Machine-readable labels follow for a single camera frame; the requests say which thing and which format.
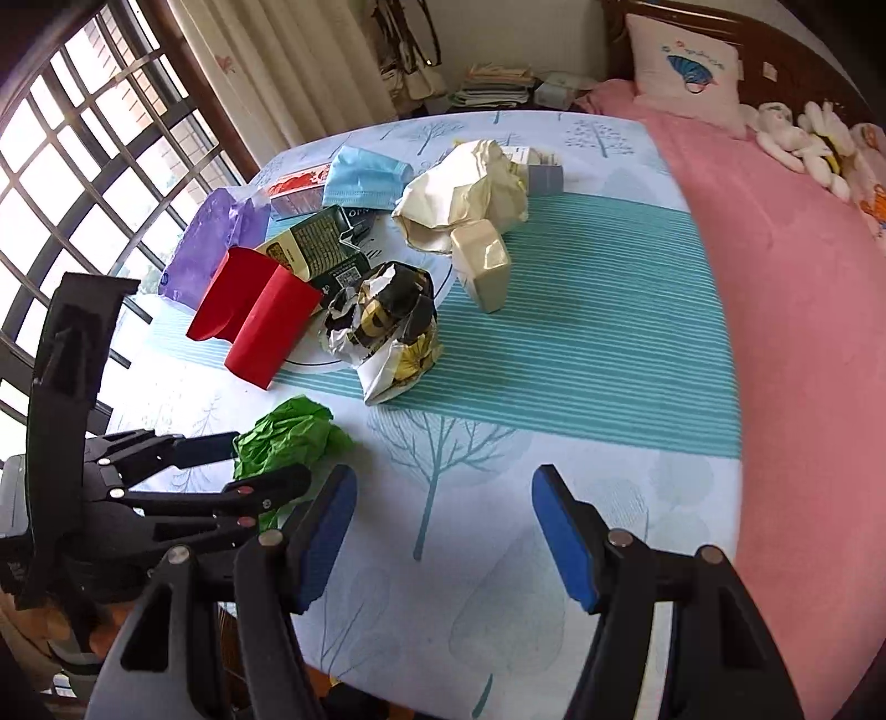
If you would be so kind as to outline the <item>green paper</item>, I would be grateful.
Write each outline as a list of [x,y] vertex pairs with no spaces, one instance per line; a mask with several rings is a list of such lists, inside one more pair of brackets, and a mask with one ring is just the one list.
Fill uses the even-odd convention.
[[305,465],[312,472],[305,495],[276,510],[260,515],[260,529],[281,529],[293,510],[314,500],[323,485],[323,474],[336,460],[356,449],[347,432],[333,423],[329,408],[306,396],[289,398],[261,417],[253,429],[237,436],[234,447],[234,480],[258,476],[285,468]]

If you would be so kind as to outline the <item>red paper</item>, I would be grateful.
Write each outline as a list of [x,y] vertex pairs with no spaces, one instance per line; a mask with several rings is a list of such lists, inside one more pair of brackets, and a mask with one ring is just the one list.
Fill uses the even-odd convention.
[[272,384],[320,306],[320,290],[257,250],[231,248],[190,322],[191,341],[231,343],[225,367],[257,387]]

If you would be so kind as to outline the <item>beige small carton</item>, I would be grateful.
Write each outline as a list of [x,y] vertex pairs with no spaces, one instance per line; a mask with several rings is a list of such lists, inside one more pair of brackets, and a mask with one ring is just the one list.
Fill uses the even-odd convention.
[[503,237],[488,219],[472,220],[451,231],[456,277],[487,313],[500,311],[508,298],[512,261]]

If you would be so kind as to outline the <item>purple plastic bag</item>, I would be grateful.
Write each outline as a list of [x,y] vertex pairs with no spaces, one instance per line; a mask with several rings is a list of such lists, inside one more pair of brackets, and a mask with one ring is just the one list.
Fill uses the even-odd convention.
[[159,280],[158,294],[197,309],[231,248],[255,249],[266,239],[270,204],[261,195],[215,189],[198,208]]

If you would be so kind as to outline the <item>green and cream box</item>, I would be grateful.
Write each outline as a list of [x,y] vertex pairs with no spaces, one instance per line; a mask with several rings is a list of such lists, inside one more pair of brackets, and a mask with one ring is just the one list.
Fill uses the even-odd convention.
[[360,249],[368,225],[353,225],[341,205],[331,205],[258,246],[260,254],[284,265],[325,296],[335,296],[369,271]]

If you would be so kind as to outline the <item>crumpled black gold wrapper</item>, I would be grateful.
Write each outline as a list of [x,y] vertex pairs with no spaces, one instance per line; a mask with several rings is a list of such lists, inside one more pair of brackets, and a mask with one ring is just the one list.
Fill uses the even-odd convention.
[[333,297],[321,343],[356,371],[368,407],[407,392],[443,354],[432,276],[401,261],[377,265]]

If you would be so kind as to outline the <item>window metal grille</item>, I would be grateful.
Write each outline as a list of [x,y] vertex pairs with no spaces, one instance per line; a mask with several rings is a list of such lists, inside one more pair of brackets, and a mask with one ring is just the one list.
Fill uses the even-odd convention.
[[167,2],[60,2],[2,90],[2,440],[24,441],[49,300],[68,273],[158,288],[219,186],[254,164]]

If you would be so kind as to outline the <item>black small box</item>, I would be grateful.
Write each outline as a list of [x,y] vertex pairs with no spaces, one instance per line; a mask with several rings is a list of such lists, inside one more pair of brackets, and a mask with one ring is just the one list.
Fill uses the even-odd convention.
[[359,244],[371,233],[378,212],[374,208],[346,207],[344,213],[350,224],[350,241]]

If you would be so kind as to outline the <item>blue face mask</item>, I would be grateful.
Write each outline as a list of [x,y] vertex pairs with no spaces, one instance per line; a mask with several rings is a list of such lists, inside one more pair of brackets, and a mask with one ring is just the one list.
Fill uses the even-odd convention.
[[413,178],[414,169],[407,162],[344,146],[327,172],[323,205],[392,212]]

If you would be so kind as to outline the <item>cream curtain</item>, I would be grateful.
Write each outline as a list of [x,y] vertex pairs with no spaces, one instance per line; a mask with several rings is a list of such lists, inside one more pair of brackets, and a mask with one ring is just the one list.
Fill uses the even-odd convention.
[[348,2],[173,2],[206,80],[258,165],[398,117]]

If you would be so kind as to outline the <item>crumpled cream paper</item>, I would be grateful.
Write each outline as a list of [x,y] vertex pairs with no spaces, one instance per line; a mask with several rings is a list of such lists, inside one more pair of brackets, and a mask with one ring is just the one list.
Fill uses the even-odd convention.
[[447,255],[462,225],[489,220],[503,234],[524,224],[529,192],[497,141],[462,142],[405,186],[392,219],[410,248]]

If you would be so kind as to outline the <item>white blue small box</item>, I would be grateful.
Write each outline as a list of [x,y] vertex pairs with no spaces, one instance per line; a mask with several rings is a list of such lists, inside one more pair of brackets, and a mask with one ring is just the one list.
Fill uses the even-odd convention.
[[555,153],[529,146],[504,146],[503,153],[511,161],[529,197],[563,192],[565,171]]

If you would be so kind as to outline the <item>hanging bags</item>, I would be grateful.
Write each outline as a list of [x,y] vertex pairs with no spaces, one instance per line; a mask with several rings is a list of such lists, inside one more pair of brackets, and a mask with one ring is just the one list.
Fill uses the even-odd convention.
[[399,116],[419,110],[428,100],[447,95],[441,73],[441,46],[434,19],[424,0],[416,2],[430,32],[432,54],[425,53],[401,2],[375,2],[371,18],[380,30],[384,54],[380,72],[384,88]]

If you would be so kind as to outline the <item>stack of books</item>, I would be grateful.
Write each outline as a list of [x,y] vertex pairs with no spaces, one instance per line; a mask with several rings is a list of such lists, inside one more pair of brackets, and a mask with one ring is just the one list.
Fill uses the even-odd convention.
[[536,76],[527,66],[473,64],[449,102],[458,110],[515,110],[532,100]]

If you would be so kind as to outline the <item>white plush toy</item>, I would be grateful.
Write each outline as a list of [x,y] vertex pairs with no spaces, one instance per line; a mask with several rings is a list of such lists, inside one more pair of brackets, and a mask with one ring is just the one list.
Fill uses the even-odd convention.
[[797,119],[781,102],[766,102],[759,108],[742,104],[739,110],[764,153],[793,172],[808,174],[844,203],[852,199],[844,163],[858,153],[858,147],[832,102],[806,102]]

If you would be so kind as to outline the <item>tissue box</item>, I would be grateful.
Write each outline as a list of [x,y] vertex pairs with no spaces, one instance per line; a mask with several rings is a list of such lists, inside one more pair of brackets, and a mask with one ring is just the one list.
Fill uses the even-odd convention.
[[590,76],[550,72],[533,90],[533,102],[544,110],[569,111],[575,101],[595,85],[597,81]]

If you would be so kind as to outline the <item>white pillow blue print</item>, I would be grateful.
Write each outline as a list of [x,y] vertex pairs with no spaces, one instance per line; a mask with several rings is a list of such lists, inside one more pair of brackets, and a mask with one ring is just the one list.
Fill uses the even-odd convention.
[[626,15],[635,102],[717,126],[743,140],[739,53],[733,45],[644,15]]

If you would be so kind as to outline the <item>dark wooden headboard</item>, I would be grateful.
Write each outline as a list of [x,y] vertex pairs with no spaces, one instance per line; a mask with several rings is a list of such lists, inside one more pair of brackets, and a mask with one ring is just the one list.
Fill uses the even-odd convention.
[[808,100],[830,100],[846,125],[884,121],[867,99],[829,61],[778,28],[736,12],[683,2],[602,2],[608,78],[632,80],[633,53],[626,15],[643,15],[722,40],[740,59],[738,92],[742,102],[760,105],[779,100],[795,114]]

